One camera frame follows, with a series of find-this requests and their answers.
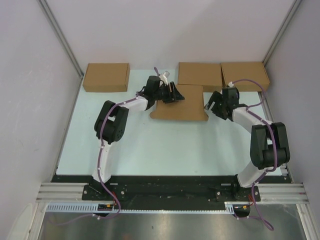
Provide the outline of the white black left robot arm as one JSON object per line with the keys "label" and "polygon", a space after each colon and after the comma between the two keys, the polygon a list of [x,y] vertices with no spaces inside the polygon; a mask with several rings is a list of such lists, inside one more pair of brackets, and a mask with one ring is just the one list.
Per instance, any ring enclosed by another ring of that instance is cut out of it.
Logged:
{"label": "white black left robot arm", "polygon": [[149,110],[157,101],[171,104],[185,99],[175,83],[168,81],[169,75],[168,71],[150,75],[146,85],[129,100],[104,102],[94,124],[96,137],[100,140],[97,167],[92,174],[93,179],[99,182],[93,188],[93,194],[98,199],[105,200],[110,196],[111,188],[105,183],[111,178],[112,155],[116,142],[125,133],[129,114]]}

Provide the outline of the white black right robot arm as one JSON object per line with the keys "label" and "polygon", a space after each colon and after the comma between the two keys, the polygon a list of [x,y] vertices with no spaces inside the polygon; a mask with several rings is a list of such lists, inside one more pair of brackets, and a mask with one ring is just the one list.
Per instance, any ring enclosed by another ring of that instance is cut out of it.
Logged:
{"label": "white black right robot arm", "polygon": [[248,196],[249,187],[288,163],[291,153],[285,124],[263,119],[248,105],[240,104],[239,100],[240,93],[236,87],[225,87],[222,92],[214,91],[204,108],[250,133],[250,162],[236,175],[237,184],[230,188],[231,196],[242,201]]}

